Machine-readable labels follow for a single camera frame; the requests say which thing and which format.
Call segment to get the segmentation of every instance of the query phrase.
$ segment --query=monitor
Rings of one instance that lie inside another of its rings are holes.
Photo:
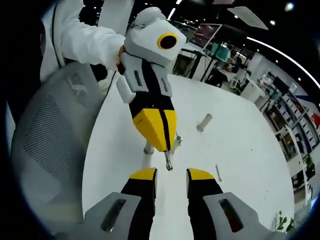
[[[189,42],[195,44],[201,49],[205,49],[221,26],[221,24],[201,24],[194,32]]]

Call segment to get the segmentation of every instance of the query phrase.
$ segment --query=white jacket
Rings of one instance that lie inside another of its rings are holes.
[[[83,5],[83,0],[63,0],[57,4],[54,25],[55,5],[43,16],[45,51],[40,69],[41,81],[59,68],[57,58],[62,66],[64,58],[68,58],[80,63],[103,64],[107,69],[116,70],[118,53],[125,37],[109,28],[80,22],[78,16]]]

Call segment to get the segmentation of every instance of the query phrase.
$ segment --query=black circle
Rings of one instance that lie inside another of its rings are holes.
[[[174,36],[165,36],[160,41],[160,47],[163,49],[171,49],[177,43],[177,39]]]

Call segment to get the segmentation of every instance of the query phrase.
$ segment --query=office chair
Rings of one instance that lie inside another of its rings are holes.
[[[103,99],[90,65],[72,62],[42,84],[16,126],[11,161],[17,182],[52,234],[83,221],[83,169]]]
[[[224,75],[222,72],[220,72],[218,69],[213,68],[211,70],[211,73],[207,79],[207,81],[205,81],[206,84],[221,88],[222,83],[228,82],[228,78],[226,75]]]

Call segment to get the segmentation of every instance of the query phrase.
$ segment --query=hand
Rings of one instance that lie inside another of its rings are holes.
[[[119,50],[119,53],[118,53],[119,58],[121,57],[121,54],[123,54],[123,53],[125,53],[125,52],[126,52],[125,46],[122,45],[122,46],[120,47],[120,50]]]

